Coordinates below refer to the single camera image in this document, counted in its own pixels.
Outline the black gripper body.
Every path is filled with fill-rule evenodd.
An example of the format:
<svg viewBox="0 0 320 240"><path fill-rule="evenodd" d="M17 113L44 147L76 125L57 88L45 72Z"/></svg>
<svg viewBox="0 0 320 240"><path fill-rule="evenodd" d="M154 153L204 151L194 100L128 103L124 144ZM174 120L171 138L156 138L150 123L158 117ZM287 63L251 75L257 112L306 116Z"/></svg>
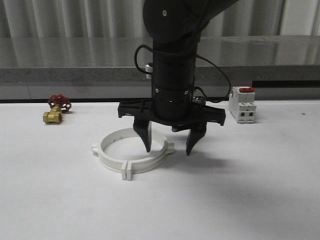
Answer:
<svg viewBox="0 0 320 240"><path fill-rule="evenodd" d="M195 50L179 56L153 54L151 98L121 102L118 117L133 116L166 126L205 122L224 125L225 110L193 102Z"/></svg>

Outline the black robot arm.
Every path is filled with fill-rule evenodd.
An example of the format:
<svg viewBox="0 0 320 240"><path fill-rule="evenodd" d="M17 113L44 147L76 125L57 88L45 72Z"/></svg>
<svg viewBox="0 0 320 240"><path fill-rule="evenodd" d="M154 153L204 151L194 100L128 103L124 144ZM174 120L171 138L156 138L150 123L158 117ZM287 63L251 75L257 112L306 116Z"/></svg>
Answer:
<svg viewBox="0 0 320 240"><path fill-rule="evenodd" d="M188 130L186 152L205 136L209 122L223 125L225 110L196 99L195 65L202 30L231 0L146 0L143 22L152 38L151 98L121 102L118 115L133 116L133 129L151 150L153 122Z"/></svg>

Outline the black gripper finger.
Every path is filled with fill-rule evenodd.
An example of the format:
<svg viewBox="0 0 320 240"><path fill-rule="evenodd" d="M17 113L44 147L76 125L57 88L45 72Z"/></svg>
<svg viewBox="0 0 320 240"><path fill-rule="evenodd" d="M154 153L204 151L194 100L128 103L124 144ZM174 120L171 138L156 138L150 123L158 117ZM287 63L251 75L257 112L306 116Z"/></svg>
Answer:
<svg viewBox="0 0 320 240"><path fill-rule="evenodd" d="M149 153L151 151L152 145L152 125L149 120L140 119L138 117L134 118L133 122L133 130L138 134L141 138L146 152Z"/></svg>
<svg viewBox="0 0 320 240"><path fill-rule="evenodd" d="M207 123L195 123L190 127L190 131L188 134L187 142L186 142L186 154L189 156L193 147L197 144L197 142L205 136L207 132Z"/></svg>

